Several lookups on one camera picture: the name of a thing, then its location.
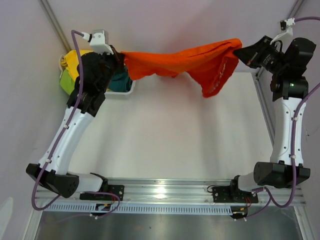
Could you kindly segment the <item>white plastic bin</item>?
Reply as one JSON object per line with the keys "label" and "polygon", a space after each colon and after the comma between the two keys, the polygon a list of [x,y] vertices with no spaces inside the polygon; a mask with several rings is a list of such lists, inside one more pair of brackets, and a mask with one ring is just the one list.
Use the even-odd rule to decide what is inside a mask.
{"label": "white plastic bin", "polygon": [[128,92],[114,92],[114,91],[107,90],[104,95],[105,95],[106,99],[127,100],[131,97],[131,95],[135,89],[135,85],[136,85],[136,82],[133,81],[131,88]]}

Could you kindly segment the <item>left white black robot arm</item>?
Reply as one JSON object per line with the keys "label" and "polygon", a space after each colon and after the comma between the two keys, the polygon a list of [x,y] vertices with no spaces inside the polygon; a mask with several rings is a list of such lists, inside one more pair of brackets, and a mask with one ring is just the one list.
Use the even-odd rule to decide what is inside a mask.
{"label": "left white black robot arm", "polygon": [[69,165],[86,128],[97,115],[113,76],[124,68],[124,54],[89,52],[81,56],[79,76],[69,96],[56,136],[38,163],[30,163],[26,173],[58,196],[69,198],[74,193],[91,192],[97,200],[108,196],[106,178],[96,173],[72,173]]}

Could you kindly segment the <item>yellow shorts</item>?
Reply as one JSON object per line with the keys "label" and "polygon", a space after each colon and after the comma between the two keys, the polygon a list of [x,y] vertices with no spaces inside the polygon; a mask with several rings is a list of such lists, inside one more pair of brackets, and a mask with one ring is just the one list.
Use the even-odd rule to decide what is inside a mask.
{"label": "yellow shorts", "polygon": [[77,77],[79,76],[77,70],[79,65],[79,59],[76,50],[71,50],[66,55],[63,55],[60,59],[60,65],[67,69],[70,77],[75,82]]}

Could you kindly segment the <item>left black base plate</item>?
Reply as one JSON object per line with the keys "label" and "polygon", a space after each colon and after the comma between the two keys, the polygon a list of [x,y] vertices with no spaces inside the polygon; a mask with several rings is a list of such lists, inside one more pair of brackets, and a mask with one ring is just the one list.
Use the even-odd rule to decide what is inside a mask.
{"label": "left black base plate", "polygon": [[84,192],[79,196],[80,200],[88,201],[120,201],[123,200],[125,186],[119,184],[109,184],[107,188],[101,188],[98,192]]}

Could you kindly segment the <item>lime green shorts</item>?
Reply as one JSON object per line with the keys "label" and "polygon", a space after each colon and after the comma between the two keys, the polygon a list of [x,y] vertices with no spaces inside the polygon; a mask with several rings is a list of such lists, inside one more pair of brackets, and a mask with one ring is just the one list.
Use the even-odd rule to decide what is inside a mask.
{"label": "lime green shorts", "polygon": [[72,79],[67,69],[62,72],[59,84],[68,95],[75,89],[75,81]]}

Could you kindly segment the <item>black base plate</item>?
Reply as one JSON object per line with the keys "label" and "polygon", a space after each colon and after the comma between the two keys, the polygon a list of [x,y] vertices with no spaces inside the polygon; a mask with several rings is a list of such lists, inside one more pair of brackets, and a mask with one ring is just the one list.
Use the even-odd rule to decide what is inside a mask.
{"label": "black base plate", "polygon": [[209,185],[207,192],[212,195],[214,203],[257,204],[258,196],[232,186]]}
{"label": "black base plate", "polygon": [[101,188],[98,192],[84,192],[79,196],[80,200],[88,201],[120,201],[123,200],[125,186],[119,184],[109,184],[107,188]]}

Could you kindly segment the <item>aluminium mounting rail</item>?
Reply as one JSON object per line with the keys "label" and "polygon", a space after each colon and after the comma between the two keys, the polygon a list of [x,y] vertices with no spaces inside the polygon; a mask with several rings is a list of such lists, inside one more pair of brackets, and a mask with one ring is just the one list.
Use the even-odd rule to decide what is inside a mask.
{"label": "aluminium mounting rail", "polygon": [[[213,204],[212,195],[207,192],[207,187],[229,186],[228,180],[178,180],[178,179],[129,179],[109,178],[110,185],[124,185],[124,196],[121,203],[130,204],[186,204],[204,205]],[[289,199],[291,190],[269,187],[270,192],[279,204],[284,204]],[[56,196],[55,193],[39,187],[35,199],[37,203],[47,203]],[[262,206],[267,203],[269,195],[266,192],[258,194],[258,203],[254,206]],[[75,193],[70,198],[59,197],[57,202],[79,202],[80,194]],[[290,206],[306,206],[306,200],[301,187],[295,190],[295,196]]]}

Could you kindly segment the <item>teal shorts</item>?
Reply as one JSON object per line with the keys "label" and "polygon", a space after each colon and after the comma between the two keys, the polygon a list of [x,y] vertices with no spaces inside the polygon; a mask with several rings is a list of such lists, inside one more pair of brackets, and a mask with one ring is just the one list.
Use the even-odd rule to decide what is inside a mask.
{"label": "teal shorts", "polygon": [[108,90],[116,93],[127,93],[131,90],[133,81],[127,72],[117,73],[108,85]]}

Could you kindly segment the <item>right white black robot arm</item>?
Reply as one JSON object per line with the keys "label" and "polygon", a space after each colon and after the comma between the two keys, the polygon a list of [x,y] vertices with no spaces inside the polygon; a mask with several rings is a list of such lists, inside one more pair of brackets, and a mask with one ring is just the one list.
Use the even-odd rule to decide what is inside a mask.
{"label": "right white black robot arm", "polygon": [[253,172],[231,180],[228,196],[233,202],[255,197],[267,187],[294,190],[310,177],[311,170],[304,167],[301,140],[306,101],[311,95],[304,73],[315,49],[311,40],[298,37],[282,52],[277,50],[275,40],[263,36],[257,43],[233,52],[248,67],[263,67],[272,74],[270,90],[275,111],[270,160],[257,162]]}

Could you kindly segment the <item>orange shorts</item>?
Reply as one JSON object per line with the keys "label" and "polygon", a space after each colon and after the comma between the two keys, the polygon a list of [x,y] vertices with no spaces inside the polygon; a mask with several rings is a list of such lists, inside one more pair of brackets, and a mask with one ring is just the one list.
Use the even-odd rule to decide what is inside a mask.
{"label": "orange shorts", "polygon": [[242,48],[238,38],[185,49],[176,53],[123,51],[124,64],[133,80],[157,75],[175,78],[182,73],[200,85],[202,96],[216,96],[234,73],[239,59],[235,50]]}

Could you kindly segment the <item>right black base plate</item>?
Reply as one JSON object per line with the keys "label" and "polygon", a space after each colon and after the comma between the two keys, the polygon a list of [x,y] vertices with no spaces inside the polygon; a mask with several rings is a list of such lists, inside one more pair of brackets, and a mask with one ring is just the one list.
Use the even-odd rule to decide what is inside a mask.
{"label": "right black base plate", "polygon": [[209,185],[207,192],[212,195],[214,203],[257,204],[258,196],[232,186]]}

